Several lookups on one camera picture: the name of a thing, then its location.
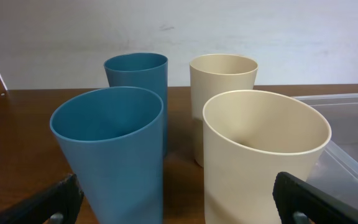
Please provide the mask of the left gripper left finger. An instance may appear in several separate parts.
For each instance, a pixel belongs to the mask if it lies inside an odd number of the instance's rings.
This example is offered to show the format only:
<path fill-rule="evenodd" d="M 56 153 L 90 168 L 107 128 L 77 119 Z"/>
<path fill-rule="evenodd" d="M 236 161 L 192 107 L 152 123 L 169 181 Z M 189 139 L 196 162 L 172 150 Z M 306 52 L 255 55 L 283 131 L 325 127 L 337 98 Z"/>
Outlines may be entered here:
<path fill-rule="evenodd" d="M 60 223 L 75 223 L 83 202 L 77 176 L 64 179 L 0 212 L 0 223 L 44 223 L 60 215 Z"/>

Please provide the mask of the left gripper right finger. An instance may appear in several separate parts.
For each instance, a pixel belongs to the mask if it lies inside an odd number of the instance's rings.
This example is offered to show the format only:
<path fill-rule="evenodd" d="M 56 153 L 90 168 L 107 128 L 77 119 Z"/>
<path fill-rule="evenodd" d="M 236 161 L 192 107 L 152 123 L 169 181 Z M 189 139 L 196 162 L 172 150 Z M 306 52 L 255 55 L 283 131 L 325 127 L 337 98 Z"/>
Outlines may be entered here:
<path fill-rule="evenodd" d="M 273 199 L 282 224 L 358 224 L 358 210 L 287 172 L 279 172 Z"/>

